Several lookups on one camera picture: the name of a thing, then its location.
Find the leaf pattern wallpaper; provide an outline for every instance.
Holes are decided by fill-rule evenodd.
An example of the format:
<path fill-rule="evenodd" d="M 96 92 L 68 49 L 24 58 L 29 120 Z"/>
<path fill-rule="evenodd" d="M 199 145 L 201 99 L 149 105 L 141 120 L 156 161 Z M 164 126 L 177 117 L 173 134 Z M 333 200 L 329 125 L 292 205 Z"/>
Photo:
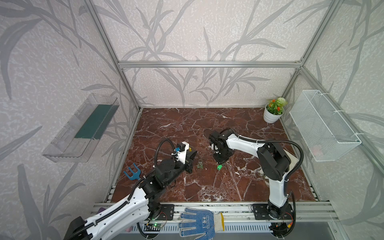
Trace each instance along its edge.
<path fill-rule="evenodd" d="M 305 64 L 377 149 L 384 153 L 384 1 L 344 1 Z M 299 77 L 288 94 L 294 102 L 304 89 Z M 289 134 L 303 142 L 289 115 Z M 334 162 L 316 162 L 305 153 L 304 165 L 322 200 L 330 200 L 349 239 L 382 239 L 384 178 L 359 147 Z"/>
<path fill-rule="evenodd" d="M 0 0 L 0 21 L 0 239 L 61 240 L 104 200 L 138 112 L 82 1 Z M 89 161 L 43 157 L 90 93 L 120 107 Z"/>
<path fill-rule="evenodd" d="M 331 1 L 94 2 L 120 61 L 296 61 Z M 124 71 L 142 106 L 212 107 L 262 106 L 293 69 Z"/>

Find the white flower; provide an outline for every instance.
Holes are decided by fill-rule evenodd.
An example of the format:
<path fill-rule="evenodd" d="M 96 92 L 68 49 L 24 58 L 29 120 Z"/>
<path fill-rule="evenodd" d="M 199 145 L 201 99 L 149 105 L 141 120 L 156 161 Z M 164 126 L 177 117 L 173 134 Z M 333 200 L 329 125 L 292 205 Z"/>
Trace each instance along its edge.
<path fill-rule="evenodd" d="M 280 105 L 285 105 L 286 104 L 286 100 L 285 100 L 285 98 L 278 98 L 278 99 L 276 99 L 276 102 L 278 103 L 278 104 L 280 104 Z"/>

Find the white flower pot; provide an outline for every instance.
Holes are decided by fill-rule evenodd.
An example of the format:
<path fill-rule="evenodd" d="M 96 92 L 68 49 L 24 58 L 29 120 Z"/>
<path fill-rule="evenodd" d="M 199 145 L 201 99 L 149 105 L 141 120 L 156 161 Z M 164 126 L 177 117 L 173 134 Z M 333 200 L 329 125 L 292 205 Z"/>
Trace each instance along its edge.
<path fill-rule="evenodd" d="M 274 115 L 274 114 L 268 112 L 268 110 L 266 109 L 267 105 L 265 105 L 265 109 L 264 109 L 264 121 L 266 121 L 267 123 L 274 123 L 277 120 L 279 120 L 281 118 L 281 116 L 284 114 L 284 109 L 283 109 L 283 113 L 281 115 Z"/>

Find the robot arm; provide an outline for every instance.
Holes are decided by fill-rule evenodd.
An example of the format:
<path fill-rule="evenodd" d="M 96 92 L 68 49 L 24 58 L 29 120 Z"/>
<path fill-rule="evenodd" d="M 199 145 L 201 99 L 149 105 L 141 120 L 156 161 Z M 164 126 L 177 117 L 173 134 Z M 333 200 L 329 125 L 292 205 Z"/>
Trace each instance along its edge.
<path fill-rule="evenodd" d="M 297 164 L 298 160 L 284 151 L 276 141 L 256 141 L 237 135 L 232 129 L 227 129 L 220 134 L 215 131 L 209 136 L 209 140 L 211 149 L 214 150 L 213 156 L 218 164 L 226 162 L 234 154 L 234 150 L 240 150 L 259 158 L 263 172 L 269 178 L 269 215 L 271 218 L 279 219 L 288 206 L 287 176 L 291 171 L 298 169 L 300 166 Z"/>
<path fill-rule="evenodd" d="M 192 173 L 197 151 L 182 142 L 175 149 L 175 160 L 165 159 L 145 178 L 138 180 L 131 194 L 110 208 L 83 220 L 74 219 L 65 240 L 110 240 L 130 226 L 160 214 L 158 198 L 182 172 Z"/>

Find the work glove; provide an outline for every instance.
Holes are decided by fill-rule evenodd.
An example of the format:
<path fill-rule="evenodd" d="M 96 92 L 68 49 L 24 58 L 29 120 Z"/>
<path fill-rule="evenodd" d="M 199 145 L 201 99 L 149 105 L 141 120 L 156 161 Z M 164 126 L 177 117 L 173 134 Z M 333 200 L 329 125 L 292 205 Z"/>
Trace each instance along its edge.
<path fill-rule="evenodd" d="M 182 222 L 179 223 L 180 236 L 197 236 L 195 239 L 211 240 L 217 231 L 224 231 L 224 218 L 222 213 L 214 214 L 209 210 L 186 207 L 180 214 Z"/>

